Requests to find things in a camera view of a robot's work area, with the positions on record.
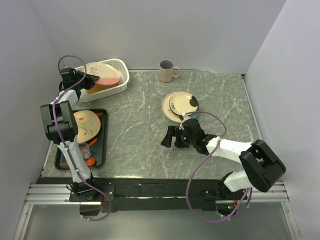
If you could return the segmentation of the woven bamboo square tray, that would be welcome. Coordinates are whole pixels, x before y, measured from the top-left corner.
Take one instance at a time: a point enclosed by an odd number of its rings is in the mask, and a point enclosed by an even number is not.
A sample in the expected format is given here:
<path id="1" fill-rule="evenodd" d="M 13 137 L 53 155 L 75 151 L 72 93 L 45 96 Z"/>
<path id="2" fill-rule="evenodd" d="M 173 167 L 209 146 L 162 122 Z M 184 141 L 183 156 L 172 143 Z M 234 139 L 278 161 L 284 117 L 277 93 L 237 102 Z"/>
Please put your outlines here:
<path id="1" fill-rule="evenodd" d="M 97 93 L 100 91 L 104 91 L 110 88 L 114 88 L 117 87 L 119 85 L 119 83 L 114 83 L 114 84 L 95 84 L 91 89 L 88 89 L 86 92 L 88 94 L 93 94 L 93 93 Z"/>

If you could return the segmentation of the cream and pink plate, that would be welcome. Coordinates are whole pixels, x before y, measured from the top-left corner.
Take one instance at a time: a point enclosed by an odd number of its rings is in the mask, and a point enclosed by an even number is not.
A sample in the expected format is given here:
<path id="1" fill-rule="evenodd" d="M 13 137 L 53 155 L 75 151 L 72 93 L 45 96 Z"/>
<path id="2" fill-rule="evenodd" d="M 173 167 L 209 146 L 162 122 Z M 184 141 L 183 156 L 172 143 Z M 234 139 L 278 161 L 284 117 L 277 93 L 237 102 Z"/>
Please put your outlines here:
<path id="1" fill-rule="evenodd" d="M 99 85 L 115 85 L 120 81 L 120 73 L 114 67 L 102 62 L 90 62 L 86 65 L 89 75 L 99 77 L 95 81 Z"/>

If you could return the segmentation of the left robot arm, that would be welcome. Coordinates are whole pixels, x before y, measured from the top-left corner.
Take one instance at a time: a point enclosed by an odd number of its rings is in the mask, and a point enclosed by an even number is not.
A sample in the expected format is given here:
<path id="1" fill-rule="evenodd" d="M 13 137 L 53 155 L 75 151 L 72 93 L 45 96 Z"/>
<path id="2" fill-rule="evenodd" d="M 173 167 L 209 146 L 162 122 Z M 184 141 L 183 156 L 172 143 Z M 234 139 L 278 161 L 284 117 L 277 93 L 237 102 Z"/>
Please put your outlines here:
<path id="1" fill-rule="evenodd" d="M 62 81 L 58 96 L 40 107 L 44 132 L 64 155 L 72 174 L 71 193 L 81 200 L 94 201 L 101 196 L 100 189 L 79 148 L 79 131 L 72 105 L 80 99 L 81 90 L 91 89 L 100 77 L 72 67 L 61 69 L 59 73 Z"/>

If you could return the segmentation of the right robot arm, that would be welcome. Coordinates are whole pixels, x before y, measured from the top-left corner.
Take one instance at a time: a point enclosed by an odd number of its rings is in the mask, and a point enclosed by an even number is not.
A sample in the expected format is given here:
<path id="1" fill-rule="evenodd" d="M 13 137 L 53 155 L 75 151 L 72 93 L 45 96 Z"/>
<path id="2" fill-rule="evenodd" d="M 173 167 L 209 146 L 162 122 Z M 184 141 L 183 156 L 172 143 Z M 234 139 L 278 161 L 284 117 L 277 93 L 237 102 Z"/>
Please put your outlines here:
<path id="1" fill-rule="evenodd" d="M 185 120 L 180 126 L 168 126 L 160 144 L 170 148 L 172 138 L 175 138 L 174 145 L 177 148 L 193 146 L 200 154 L 218 156 L 242 165 L 243 170 L 227 173 L 219 180 L 217 190 L 224 199 L 230 199 L 237 191 L 249 188 L 266 193 L 287 171 L 265 141 L 239 142 L 207 134 L 198 120 L 193 118 Z"/>

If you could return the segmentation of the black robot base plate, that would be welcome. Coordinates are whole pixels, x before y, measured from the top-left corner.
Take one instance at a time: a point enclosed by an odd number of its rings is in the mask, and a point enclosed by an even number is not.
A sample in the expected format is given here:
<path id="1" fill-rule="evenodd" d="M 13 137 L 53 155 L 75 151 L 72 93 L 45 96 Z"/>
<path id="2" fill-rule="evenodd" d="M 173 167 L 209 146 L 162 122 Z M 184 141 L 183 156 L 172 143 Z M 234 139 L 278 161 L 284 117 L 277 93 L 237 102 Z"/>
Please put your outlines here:
<path id="1" fill-rule="evenodd" d="M 222 186 L 215 179 L 194 179 L 190 187 L 186 179 L 98 178 L 95 187 L 101 192 L 70 184 L 69 201 L 97 203 L 103 213 L 118 211 L 185 210 L 191 204 L 194 210 L 215 211 L 217 206 L 246 201 L 245 189 L 236 192 Z"/>

